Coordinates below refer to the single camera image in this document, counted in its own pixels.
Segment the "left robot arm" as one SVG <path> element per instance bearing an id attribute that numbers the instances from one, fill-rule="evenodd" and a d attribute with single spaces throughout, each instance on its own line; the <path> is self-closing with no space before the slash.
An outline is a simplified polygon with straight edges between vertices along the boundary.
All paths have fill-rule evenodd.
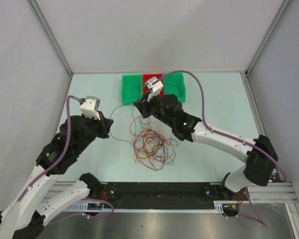
<path id="1" fill-rule="evenodd" d="M 35 239 L 63 210 L 80 200 L 99 196 L 100 181 L 91 173 L 85 173 L 65 191 L 44 199 L 54 183 L 96 138 L 109 138 L 113 122 L 103 115 L 100 119 L 83 115 L 67 118 L 60 132 L 39 154 L 22 191 L 10 206 L 0 211 L 0 239 Z"/>

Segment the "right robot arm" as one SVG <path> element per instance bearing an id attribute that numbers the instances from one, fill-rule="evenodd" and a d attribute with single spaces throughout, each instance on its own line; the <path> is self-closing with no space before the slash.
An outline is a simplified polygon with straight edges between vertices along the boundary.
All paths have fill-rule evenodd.
<path id="1" fill-rule="evenodd" d="M 154 96 L 150 100 L 144 96 L 133 105 L 143 118 L 153 116 L 170 127 L 179 140 L 212 146 L 243 162 L 242 167 L 224 176 L 220 184 L 220 195 L 224 199 L 233 199 L 241 189 L 252 184 L 268 185 L 278 157 L 266 136 L 243 138 L 214 129 L 202 119 L 186 113 L 175 95 Z"/>

